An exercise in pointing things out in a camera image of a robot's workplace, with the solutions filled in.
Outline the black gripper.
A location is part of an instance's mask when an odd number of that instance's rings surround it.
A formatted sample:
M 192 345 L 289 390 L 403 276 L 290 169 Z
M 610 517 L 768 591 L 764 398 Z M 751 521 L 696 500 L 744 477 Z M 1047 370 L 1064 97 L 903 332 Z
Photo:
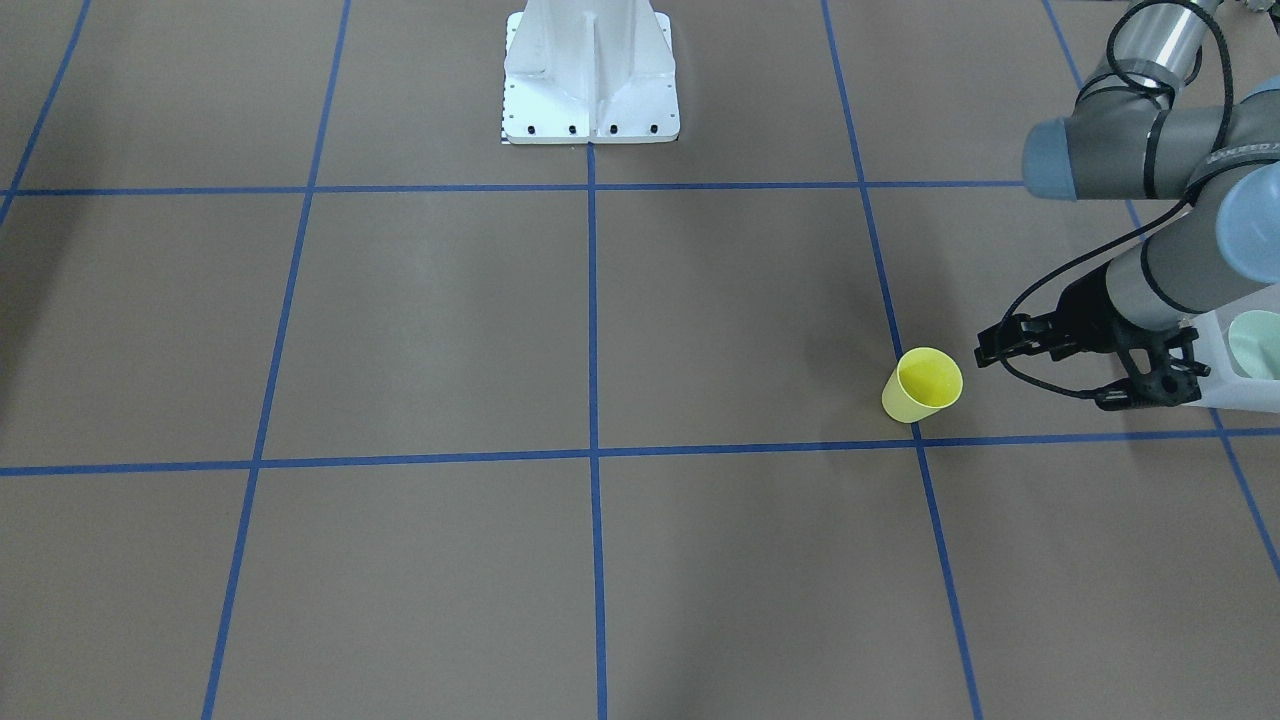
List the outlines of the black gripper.
M 974 359 L 988 368 L 1012 357 L 1047 354 L 1070 357 L 1076 354 L 1115 354 L 1120 348 L 1117 328 L 1124 318 L 1115 307 L 1107 272 L 1092 270 L 1070 283 L 1056 307 L 1032 316 L 1012 314 L 977 336 Z

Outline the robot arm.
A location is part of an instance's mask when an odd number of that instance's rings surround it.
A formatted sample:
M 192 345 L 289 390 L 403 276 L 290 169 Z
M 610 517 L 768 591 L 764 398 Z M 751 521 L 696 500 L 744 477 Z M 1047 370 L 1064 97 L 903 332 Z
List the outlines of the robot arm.
M 1277 283 L 1277 85 L 1236 95 L 1219 8 L 1130 3 L 1071 111 L 1029 132 L 1033 196 L 1171 208 L 1052 311 L 1014 301 L 980 333 L 979 366 L 1135 350 L 1160 364 L 1188 345 L 1185 322 Z

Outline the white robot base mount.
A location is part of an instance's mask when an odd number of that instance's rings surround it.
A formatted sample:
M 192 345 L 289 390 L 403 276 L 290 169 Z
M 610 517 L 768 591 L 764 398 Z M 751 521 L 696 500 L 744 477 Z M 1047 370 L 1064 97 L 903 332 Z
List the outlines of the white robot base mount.
M 506 19 L 500 138 L 668 143 L 681 135 L 671 18 L 649 1 L 527 1 Z

